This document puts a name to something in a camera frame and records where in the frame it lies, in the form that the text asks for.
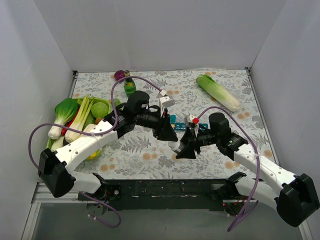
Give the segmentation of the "white pill bottle blue label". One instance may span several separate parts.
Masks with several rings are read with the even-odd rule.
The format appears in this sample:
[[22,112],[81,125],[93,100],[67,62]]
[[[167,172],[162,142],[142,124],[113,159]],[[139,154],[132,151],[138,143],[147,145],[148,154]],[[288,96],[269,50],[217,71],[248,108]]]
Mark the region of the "white pill bottle blue label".
[[180,153],[182,149],[185,147],[185,144],[181,142],[180,140],[178,141],[169,141],[168,146],[170,149],[175,152],[176,154]]

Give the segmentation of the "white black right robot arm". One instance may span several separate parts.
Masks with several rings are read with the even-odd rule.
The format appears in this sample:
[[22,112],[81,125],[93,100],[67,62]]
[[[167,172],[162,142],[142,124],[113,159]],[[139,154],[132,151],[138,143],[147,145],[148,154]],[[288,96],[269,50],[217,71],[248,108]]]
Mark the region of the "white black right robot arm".
[[229,177],[223,188],[230,195],[247,195],[270,206],[292,227],[299,226],[320,208],[311,177],[305,173],[296,175],[258,155],[246,139],[232,132],[223,113],[212,113],[208,118],[209,128],[204,130],[199,129],[195,116],[185,119],[183,137],[169,144],[176,158],[195,159],[201,147],[216,145],[220,153],[256,174],[255,179],[242,172]]

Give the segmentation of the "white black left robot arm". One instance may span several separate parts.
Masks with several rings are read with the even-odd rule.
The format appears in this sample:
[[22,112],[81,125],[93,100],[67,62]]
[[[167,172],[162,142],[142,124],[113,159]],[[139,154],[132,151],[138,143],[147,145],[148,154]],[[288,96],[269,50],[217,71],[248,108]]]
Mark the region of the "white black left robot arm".
[[146,92],[137,90],[86,136],[55,151],[47,148],[41,153],[38,175],[55,198],[70,191],[96,194],[105,180],[97,173],[86,174],[75,169],[92,153],[133,131],[135,126],[152,129],[153,136],[159,141],[178,141],[168,114],[168,107],[175,103],[173,97],[161,91],[159,105],[149,105],[149,99]]

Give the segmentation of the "teal weekly pill organizer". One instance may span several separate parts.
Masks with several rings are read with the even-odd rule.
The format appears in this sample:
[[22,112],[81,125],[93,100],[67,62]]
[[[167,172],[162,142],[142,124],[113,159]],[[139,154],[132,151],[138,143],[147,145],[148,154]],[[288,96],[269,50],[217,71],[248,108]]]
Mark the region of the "teal weekly pill organizer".
[[[185,131],[186,130],[186,126],[185,126],[185,121],[179,121],[176,117],[176,115],[171,115],[170,116],[170,124],[175,124],[175,128],[174,130],[175,131]],[[209,126],[207,123],[200,123],[200,120],[199,120],[199,123],[198,125],[194,128],[195,130],[205,130],[205,129],[208,129]]]

